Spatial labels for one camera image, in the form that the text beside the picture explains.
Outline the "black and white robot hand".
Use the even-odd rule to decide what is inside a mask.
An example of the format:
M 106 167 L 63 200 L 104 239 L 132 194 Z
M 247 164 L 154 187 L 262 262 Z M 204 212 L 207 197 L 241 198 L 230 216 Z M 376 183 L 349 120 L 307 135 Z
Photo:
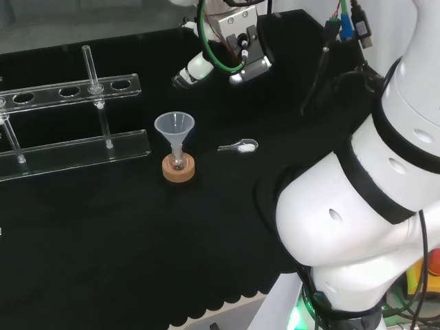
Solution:
M 195 6 L 195 19 L 181 27 L 199 39 L 201 51 L 174 77 L 176 88 L 189 89 L 214 70 L 228 76 L 233 85 L 267 73 L 270 51 L 258 27 L 260 1 L 172 1 L 180 7 Z

